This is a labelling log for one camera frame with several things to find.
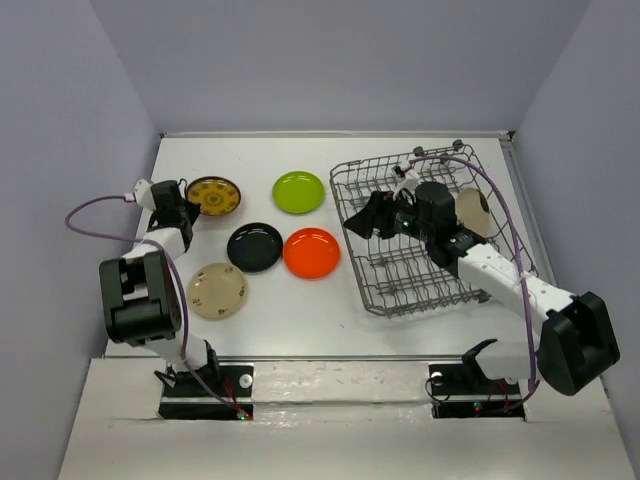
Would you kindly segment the brown yellow patterned plate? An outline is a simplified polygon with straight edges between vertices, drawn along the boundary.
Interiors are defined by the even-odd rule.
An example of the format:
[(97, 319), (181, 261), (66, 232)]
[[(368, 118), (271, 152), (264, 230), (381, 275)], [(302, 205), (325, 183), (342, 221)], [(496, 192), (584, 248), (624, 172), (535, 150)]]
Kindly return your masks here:
[(186, 198), (209, 217), (229, 215), (240, 205), (242, 194), (231, 180), (220, 176), (206, 176), (192, 181), (186, 188)]

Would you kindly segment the cream plate with black blot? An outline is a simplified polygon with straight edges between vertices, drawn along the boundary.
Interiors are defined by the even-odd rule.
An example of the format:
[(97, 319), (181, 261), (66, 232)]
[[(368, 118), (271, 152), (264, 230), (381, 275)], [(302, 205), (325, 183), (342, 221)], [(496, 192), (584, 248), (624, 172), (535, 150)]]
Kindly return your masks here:
[(491, 211), (484, 194), (476, 188), (460, 190), (455, 198), (459, 222), (481, 237), (490, 236)]

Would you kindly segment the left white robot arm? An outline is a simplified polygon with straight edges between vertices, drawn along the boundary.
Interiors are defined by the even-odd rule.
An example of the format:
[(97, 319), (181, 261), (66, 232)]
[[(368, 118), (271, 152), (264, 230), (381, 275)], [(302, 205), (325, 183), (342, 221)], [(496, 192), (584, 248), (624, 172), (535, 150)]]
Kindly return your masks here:
[(107, 335), (164, 359), (171, 366), (164, 379), (186, 379), (195, 392), (209, 395), (222, 380), (219, 361), (207, 341), (189, 332), (186, 294), (175, 265), (190, 248), (199, 206), (184, 197), (175, 180), (142, 179), (129, 198), (151, 215), (130, 252), (99, 266)]

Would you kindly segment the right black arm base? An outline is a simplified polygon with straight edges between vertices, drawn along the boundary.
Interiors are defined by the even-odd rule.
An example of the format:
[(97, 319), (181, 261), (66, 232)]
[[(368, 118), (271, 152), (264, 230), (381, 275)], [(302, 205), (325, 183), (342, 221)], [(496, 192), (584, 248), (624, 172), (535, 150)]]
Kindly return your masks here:
[(476, 379), (467, 375), (461, 363), (430, 364), (425, 392), (435, 419), (525, 419), (517, 384)]

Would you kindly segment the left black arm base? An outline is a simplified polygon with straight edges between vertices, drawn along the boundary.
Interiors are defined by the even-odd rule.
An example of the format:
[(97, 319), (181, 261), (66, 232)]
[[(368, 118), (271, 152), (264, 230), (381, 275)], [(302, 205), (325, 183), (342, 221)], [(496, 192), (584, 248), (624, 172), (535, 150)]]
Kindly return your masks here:
[(161, 397), (158, 415), (164, 420), (250, 421), (253, 419), (254, 365), (222, 363), (220, 376), (198, 372), (206, 388), (189, 372), (170, 366), (156, 370)]

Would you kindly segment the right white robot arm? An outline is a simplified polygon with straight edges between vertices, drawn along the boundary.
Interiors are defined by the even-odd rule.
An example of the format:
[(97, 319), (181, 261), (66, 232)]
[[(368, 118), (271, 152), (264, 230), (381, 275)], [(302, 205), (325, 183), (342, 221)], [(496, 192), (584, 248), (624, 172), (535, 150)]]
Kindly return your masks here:
[(496, 380), (543, 380), (573, 396), (620, 359), (607, 306), (592, 292), (577, 295), (527, 274), (520, 259), (508, 260), (457, 218), (455, 200), (438, 182), (414, 193), (375, 191), (344, 227), (363, 239), (402, 234), (424, 243), (428, 258), (469, 283), (525, 322), (522, 343), (487, 339), (462, 357), (462, 384), (482, 392)]

